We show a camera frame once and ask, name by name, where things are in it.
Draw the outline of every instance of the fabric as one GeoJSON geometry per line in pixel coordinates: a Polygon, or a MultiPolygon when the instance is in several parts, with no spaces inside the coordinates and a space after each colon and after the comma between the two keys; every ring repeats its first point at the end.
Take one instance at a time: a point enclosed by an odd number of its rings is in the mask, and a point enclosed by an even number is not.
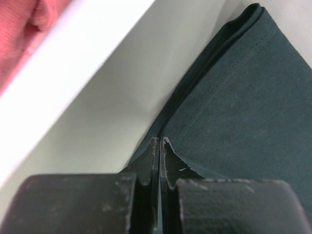
{"type": "Polygon", "coordinates": [[[0,1],[0,95],[70,1],[0,1]]]}
{"type": "Polygon", "coordinates": [[[312,70],[259,4],[217,33],[150,136],[204,177],[288,182],[312,223],[312,70]]]}

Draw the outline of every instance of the pink towel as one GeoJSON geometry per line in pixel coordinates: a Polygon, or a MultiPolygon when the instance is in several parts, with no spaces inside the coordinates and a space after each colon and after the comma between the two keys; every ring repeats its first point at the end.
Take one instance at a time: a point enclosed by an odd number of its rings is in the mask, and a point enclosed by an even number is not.
{"type": "Polygon", "coordinates": [[[0,95],[71,0],[0,0],[0,95]]]}

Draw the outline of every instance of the folded shirt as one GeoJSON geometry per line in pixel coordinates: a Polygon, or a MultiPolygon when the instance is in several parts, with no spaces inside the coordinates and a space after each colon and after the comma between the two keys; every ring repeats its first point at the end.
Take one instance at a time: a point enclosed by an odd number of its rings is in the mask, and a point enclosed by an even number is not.
{"type": "Polygon", "coordinates": [[[259,4],[217,33],[131,161],[152,136],[204,177],[288,182],[312,222],[312,70],[259,4]]]}
{"type": "Polygon", "coordinates": [[[0,1],[0,95],[70,1],[0,1]]]}

